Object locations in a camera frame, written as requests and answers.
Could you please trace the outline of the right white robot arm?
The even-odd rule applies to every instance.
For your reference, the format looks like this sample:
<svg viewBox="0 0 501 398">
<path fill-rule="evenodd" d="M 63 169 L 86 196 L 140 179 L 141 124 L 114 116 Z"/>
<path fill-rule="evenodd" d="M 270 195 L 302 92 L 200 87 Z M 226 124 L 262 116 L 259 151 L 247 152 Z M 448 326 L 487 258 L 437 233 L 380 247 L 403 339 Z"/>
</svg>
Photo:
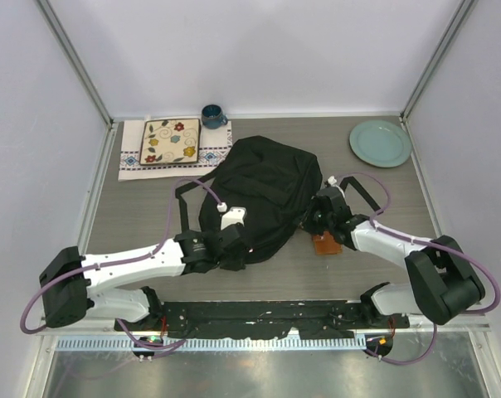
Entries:
<svg viewBox="0 0 501 398">
<path fill-rule="evenodd" d="M 388 229 L 364 215 L 354 215 L 339 187 L 325 187 L 309 203 L 301 228 L 313 235 L 328 232 L 340 245 L 382 258 L 403 268 L 406 284 L 383 283 L 362 296 L 364 324 L 381 326 L 390 315 L 420 314 L 444 325 L 485 296 L 470 260 L 449 236 L 422 240 Z"/>
</svg>

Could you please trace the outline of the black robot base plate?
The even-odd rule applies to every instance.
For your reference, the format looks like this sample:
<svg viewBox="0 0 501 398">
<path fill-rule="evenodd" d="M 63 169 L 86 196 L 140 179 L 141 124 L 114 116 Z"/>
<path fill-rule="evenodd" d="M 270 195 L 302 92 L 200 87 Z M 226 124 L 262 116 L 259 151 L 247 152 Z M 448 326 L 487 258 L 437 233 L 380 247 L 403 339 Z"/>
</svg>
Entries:
<svg viewBox="0 0 501 398">
<path fill-rule="evenodd" d="M 345 300 L 166 302 L 153 315 L 126 323 L 131 332 L 165 332 L 177 339 L 270 340 L 296 329 L 303 339 L 352 337 L 355 329 L 405 329 L 402 314 L 377 315 L 366 303 Z"/>
</svg>

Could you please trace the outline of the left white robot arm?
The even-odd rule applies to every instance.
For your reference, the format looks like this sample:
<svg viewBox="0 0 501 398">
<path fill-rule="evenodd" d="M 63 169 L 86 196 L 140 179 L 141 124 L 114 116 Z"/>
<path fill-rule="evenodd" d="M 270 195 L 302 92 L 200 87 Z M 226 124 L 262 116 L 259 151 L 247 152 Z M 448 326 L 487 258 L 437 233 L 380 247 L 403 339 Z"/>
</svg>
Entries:
<svg viewBox="0 0 501 398">
<path fill-rule="evenodd" d="M 158 300 L 148 289 L 126 291 L 126 284 L 215 268 L 240 270 L 252 250 L 240 222 L 218 232 L 188 230 L 162 245 L 107 255 L 81 255 L 77 247 L 67 247 L 39 277 L 46 325 L 63 328 L 91 315 L 154 330 L 162 319 Z"/>
</svg>

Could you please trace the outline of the black fabric backpack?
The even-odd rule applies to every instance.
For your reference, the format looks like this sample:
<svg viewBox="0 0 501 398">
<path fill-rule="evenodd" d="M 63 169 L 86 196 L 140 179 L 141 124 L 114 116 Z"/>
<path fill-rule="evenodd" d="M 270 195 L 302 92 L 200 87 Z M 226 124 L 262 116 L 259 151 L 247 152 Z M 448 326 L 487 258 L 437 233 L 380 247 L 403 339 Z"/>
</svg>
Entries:
<svg viewBox="0 0 501 398">
<path fill-rule="evenodd" d="M 216 209 L 221 202 L 246 209 L 243 226 L 253 249 L 246 256 L 246 266 L 273 257 L 301 228 L 312 197 L 326 187 L 314 154 L 261 136 L 238 140 L 226 159 L 200 180 L 209 182 L 213 193 L 202 203 L 199 232 L 221 231 L 221 215 Z M 339 185 L 342 189 L 353 186 L 374 211 L 379 210 L 355 178 Z M 189 182 L 175 192 L 182 233 L 190 230 L 183 194 L 195 187 L 195 182 Z"/>
</svg>

